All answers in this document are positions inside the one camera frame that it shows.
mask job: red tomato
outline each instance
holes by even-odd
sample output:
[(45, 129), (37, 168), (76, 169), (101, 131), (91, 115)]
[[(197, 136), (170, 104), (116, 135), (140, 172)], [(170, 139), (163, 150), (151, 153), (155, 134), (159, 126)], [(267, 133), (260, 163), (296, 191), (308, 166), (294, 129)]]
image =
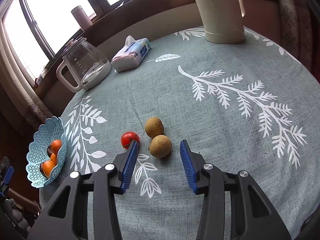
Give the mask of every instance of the red tomato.
[(140, 138), (139, 135), (135, 132), (125, 132), (121, 136), (121, 145), (124, 149), (128, 149), (132, 140), (137, 141), (138, 146), (140, 146)]

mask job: silver screw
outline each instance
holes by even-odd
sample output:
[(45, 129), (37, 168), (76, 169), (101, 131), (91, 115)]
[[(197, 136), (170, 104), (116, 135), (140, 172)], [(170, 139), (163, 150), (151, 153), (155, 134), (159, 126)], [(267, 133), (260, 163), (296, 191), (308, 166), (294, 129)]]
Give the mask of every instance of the silver screw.
[(79, 176), (79, 172), (77, 172), (77, 171), (73, 171), (70, 173), (70, 177), (73, 179), (77, 178), (78, 176)]
[(212, 170), (212, 169), (213, 169), (213, 165), (210, 164), (210, 163), (206, 163), (205, 165), (203, 165), (203, 167), (204, 167), (206, 170)]
[(107, 171), (112, 171), (115, 166), (112, 164), (112, 163), (109, 163), (107, 164), (105, 167), (104, 167)]
[(247, 171), (240, 171), (240, 176), (241, 177), (248, 177), (249, 173)]

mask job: kettle lid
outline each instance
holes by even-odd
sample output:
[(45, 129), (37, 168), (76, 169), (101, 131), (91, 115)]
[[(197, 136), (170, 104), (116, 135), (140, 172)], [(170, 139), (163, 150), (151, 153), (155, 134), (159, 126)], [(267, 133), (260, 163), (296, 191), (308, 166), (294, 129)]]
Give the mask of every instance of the kettle lid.
[(84, 37), (80, 37), (77, 40), (71, 39), (70, 41), (68, 41), (65, 46), (66, 48), (63, 51), (62, 56), (67, 55), (68, 53), (70, 53), (71, 51), (73, 51), (79, 44), (81, 44), (83, 41), (85, 41), (87, 38)]

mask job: glass kettle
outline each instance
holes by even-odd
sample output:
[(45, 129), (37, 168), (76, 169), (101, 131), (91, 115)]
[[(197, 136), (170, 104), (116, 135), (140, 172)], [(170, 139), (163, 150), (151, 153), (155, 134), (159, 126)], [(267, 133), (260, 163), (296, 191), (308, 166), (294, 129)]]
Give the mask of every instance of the glass kettle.
[[(108, 58), (96, 47), (86, 41), (86, 38), (70, 40), (62, 54), (63, 62), (57, 68), (57, 78), (70, 91), (76, 93), (81, 89), (89, 90), (98, 85), (111, 70)], [(70, 84), (61, 71), (67, 66), (77, 82), (74, 87)]]

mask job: green tablecloth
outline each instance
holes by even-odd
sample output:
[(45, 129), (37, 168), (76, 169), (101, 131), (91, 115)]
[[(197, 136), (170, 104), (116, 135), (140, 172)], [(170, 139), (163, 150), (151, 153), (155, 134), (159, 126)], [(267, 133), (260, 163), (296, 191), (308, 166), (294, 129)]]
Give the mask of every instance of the green tablecloth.
[[(222, 171), (247, 170), (297, 236), (320, 200), (315, 78), (251, 30), (236, 45), (208, 42), (202, 27), (151, 45), (137, 69), (112, 69), (100, 85), (71, 100), (61, 116), (67, 159), (59, 177), (40, 190), (41, 204), (72, 171), (85, 174), (112, 162), (124, 152), (121, 135), (133, 130), (141, 138), (140, 155), (130, 188), (116, 196), (123, 239), (195, 239), (203, 196), (188, 187), (179, 154), (183, 139)], [(164, 160), (148, 152), (144, 123), (152, 116), (161, 118), (172, 140)], [(92, 206), (88, 211), (92, 239)]]

